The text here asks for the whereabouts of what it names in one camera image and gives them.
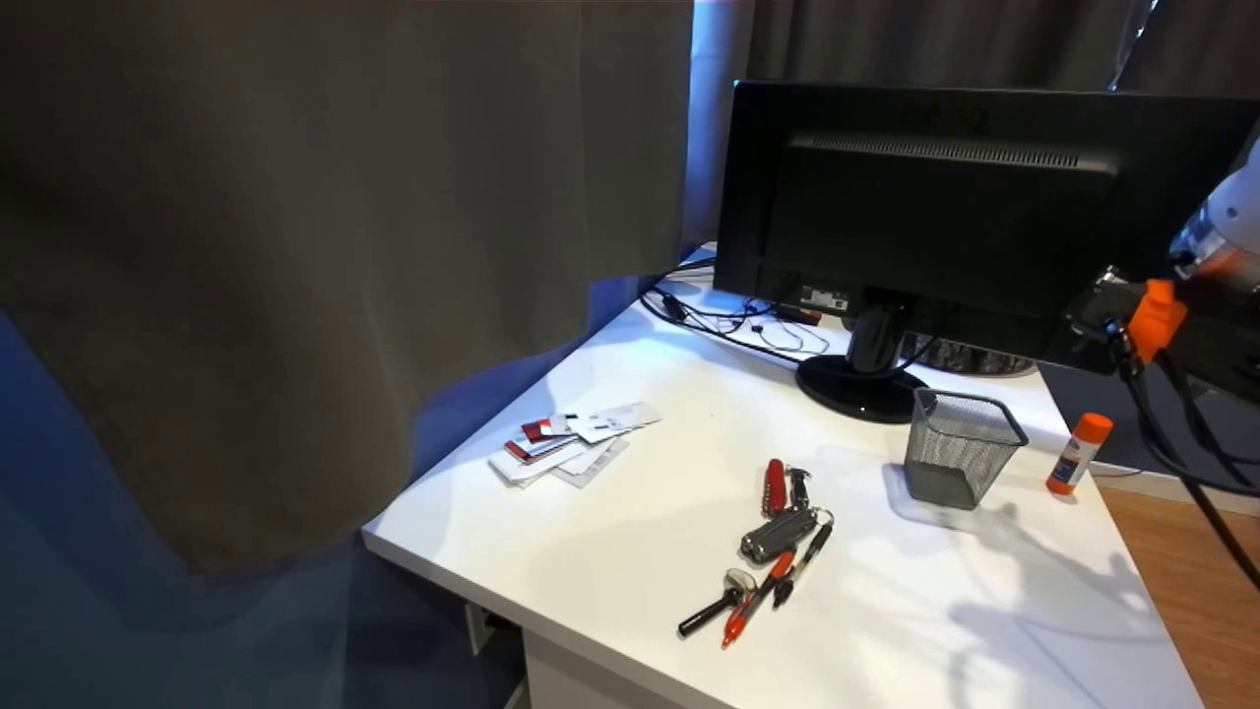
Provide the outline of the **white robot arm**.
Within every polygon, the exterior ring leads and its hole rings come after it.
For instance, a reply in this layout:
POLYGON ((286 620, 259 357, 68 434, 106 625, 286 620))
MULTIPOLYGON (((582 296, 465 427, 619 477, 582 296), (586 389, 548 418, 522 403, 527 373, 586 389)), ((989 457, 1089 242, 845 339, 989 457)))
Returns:
POLYGON ((1127 368, 1176 373, 1260 403, 1260 141, 1168 242, 1166 272, 1098 276, 1067 313, 1080 339, 1118 339, 1127 368))

